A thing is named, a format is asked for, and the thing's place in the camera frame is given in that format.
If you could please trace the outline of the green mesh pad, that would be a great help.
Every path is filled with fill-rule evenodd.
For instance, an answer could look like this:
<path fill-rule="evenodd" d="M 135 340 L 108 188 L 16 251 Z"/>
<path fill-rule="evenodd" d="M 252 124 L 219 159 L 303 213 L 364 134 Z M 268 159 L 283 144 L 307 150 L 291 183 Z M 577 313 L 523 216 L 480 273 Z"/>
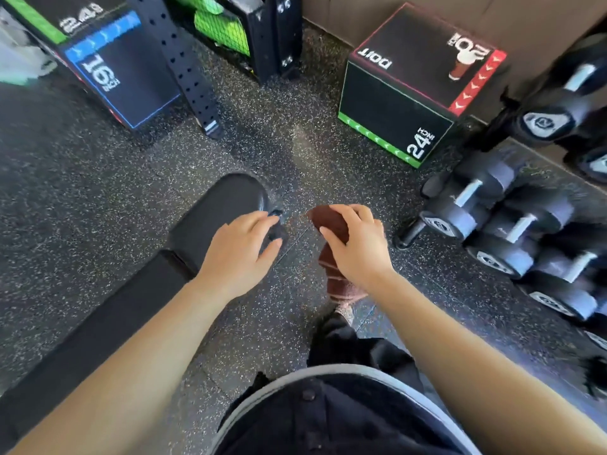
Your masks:
<path fill-rule="evenodd" d="M 250 57 L 240 18 L 215 0 L 175 0 L 193 12 L 193 25 L 216 44 Z"/>

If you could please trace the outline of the person's left forearm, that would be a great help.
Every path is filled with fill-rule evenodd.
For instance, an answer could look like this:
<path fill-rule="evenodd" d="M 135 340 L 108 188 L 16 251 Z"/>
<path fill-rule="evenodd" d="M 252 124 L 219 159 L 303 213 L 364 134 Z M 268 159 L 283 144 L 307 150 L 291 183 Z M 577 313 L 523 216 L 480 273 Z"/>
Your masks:
<path fill-rule="evenodd" d="M 9 455 L 123 455 L 168 406 L 204 336 L 234 298 L 199 275 L 83 381 Z"/>

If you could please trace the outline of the black buttoned shirt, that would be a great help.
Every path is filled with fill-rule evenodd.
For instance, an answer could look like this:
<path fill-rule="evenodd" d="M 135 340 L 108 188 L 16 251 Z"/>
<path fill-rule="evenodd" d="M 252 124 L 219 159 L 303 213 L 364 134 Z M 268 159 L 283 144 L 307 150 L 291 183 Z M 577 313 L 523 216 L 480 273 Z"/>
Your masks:
<path fill-rule="evenodd" d="M 352 364 L 257 373 L 205 455 L 482 455 L 423 385 Z"/>

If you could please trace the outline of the black dumbbell rack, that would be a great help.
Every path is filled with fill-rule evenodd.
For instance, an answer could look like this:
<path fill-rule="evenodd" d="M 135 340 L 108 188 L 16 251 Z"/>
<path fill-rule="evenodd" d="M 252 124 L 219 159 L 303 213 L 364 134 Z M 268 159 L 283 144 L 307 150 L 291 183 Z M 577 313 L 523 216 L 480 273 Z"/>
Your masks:
<path fill-rule="evenodd" d="M 404 249 L 425 230 L 453 238 L 481 264 L 507 275 L 528 297 L 585 325 L 607 345 L 607 282 L 586 268 L 607 253 L 602 225 L 574 223 L 565 193 L 515 186 L 522 164 L 505 152 L 473 152 L 421 187 L 426 200 L 393 238 Z"/>

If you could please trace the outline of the black perforated steel beam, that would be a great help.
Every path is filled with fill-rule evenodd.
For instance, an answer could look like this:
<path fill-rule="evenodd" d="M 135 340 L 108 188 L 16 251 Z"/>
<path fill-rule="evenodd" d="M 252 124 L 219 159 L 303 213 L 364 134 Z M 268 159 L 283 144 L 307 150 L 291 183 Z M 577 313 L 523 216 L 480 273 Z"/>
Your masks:
<path fill-rule="evenodd" d="M 164 0 L 127 0 L 160 52 L 202 132 L 224 135 L 214 88 L 203 73 L 191 43 L 175 24 Z"/>

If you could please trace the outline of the person's right forearm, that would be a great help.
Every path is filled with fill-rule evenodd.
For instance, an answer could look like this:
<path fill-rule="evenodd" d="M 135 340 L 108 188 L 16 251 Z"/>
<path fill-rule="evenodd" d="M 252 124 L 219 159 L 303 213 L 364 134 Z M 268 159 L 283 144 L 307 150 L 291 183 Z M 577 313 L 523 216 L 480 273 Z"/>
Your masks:
<path fill-rule="evenodd" d="M 607 455 L 607 434 L 558 393 L 395 271 L 368 275 L 359 285 L 485 455 Z"/>

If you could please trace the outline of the person's left hand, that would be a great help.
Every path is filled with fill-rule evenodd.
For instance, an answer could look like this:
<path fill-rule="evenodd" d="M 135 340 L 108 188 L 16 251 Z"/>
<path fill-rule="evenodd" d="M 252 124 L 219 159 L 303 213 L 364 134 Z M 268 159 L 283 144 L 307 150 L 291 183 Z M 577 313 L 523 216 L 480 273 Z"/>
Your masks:
<path fill-rule="evenodd" d="M 268 274 L 271 266 L 258 266 L 257 259 L 278 217 L 268 215 L 256 225 L 235 225 L 234 220 L 217 230 L 195 278 L 204 293 L 223 305 L 245 295 Z"/>

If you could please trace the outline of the black plyo box blue edge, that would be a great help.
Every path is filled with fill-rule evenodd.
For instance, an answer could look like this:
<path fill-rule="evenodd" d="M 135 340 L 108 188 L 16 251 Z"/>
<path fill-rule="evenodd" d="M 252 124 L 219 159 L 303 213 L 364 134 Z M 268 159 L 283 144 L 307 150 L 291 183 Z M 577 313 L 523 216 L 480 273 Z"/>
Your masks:
<path fill-rule="evenodd" d="M 0 0 L 0 7 L 130 130 L 181 96 L 127 0 Z"/>

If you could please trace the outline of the black trousers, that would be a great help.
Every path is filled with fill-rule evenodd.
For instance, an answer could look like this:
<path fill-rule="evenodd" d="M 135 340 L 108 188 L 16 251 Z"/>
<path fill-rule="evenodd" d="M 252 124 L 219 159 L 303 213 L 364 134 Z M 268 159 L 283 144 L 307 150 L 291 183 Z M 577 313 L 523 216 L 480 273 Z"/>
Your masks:
<path fill-rule="evenodd" d="M 313 336 L 308 367 L 352 364 L 371 367 L 424 393 L 424 384 L 414 359 L 385 338 L 361 338 L 338 310 L 321 321 Z"/>

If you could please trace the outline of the black plyo box red edge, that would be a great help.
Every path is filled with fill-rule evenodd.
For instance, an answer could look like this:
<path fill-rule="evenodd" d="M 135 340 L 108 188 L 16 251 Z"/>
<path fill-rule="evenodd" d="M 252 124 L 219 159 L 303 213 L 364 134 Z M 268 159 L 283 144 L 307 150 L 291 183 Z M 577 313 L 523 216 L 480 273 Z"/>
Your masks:
<path fill-rule="evenodd" d="M 420 168 L 506 58 L 505 51 L 405 2 L 348 55 L 338 119 Z"/>

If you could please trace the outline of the brown striped sock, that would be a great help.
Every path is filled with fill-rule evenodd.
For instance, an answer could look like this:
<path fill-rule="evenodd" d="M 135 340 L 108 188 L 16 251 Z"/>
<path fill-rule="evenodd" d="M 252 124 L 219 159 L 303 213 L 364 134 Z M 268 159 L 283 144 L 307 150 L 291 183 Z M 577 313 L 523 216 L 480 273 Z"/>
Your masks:
<path fill-rule="evenodd" d="M 332 211 L 329 205 L 315 206 L 308 211 L 307 215 L 318 232 L 320 232 L 319 228 L 321 226 L 328 228 L 346 226 L 341 215 Z M 364 292 L 342 275 L 327 242 L 325 242 L 322 251 L 320 252 L 318 264 L 325 272 L 327 294 L 330 301 L 335 305 L 334 310 L 341 312 L 352 326 L 354 320 L 354 305 L 361 299 L 367 297 L 368 293 Z"/>

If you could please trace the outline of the person's right hand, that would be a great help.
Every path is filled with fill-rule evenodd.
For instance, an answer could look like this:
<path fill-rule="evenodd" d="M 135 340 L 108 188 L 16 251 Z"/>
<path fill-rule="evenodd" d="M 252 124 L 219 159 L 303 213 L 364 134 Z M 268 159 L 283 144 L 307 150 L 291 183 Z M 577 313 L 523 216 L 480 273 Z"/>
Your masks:
<path fill-rule="evenodd" d="M 350 232 L 347 245 L 330 246 L 339 271 L 375 298 L 386 281 L 396 274 L 382 222 L 378 219 L 375 224 L 362 222 L 355 204 L 334 204 L 330 209 L 341 215 Z"/>

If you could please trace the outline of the small black clip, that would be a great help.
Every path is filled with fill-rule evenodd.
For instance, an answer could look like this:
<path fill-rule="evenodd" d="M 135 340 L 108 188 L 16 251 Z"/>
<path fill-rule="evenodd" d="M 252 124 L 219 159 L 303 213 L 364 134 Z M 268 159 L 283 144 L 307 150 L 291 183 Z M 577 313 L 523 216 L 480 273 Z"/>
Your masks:
<path fill-rule="evenodd" d="M 286 244 L 288 241 L 288 232 L 285 229 L 284 211 L 281 209 L 273 209 L 268 215 L 277 216 L 278 221 L 269 229 L 267 242 L 270 243 L 276 239 L 281 239 L 282 244 Z"/>

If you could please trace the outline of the row of black hex dumbbells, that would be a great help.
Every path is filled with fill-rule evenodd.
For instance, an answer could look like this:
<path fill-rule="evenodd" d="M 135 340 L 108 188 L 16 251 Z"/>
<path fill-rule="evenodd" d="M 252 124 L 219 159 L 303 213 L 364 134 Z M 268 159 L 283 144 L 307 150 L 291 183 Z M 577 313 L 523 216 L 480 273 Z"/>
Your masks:
<path fill-rule="evenodd" d="M 598 33 L 558 58 L 541 88 L 489 125 L 484 142 L 496 131 L 530 146 L 568 137 L 590 112 L 588 96 L 605 85 L 607 33 Z M 462 240 L 469 254 L 507 274 L 528 297 L 583 325 L 601 306 L 598 286 L 583 274 L 607 249 L 605 232 L 569 226 L 574 206 L 563 192 L 522 185 L 507 193 L 516 175 L 501 158 L 470 156 L 451 173 L 466 183 L 455 196 L 444 184 L 414 224 Z"/>

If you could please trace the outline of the black steel rack frame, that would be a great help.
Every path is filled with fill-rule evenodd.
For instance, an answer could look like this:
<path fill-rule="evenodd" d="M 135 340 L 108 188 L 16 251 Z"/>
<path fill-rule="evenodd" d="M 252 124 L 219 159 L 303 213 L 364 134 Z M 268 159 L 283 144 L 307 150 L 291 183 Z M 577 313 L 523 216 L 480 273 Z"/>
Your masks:
<path fill-rule="evenodd" d="M 302 0 L 215 0 L 238 16 L 247 34 L 250 57 L 197 31 L 193 12 L 175 0 L 164 0 L 171 16 L 198 42 L 227 60 L 259 85 L 299 75 L 302 53 Z"/>

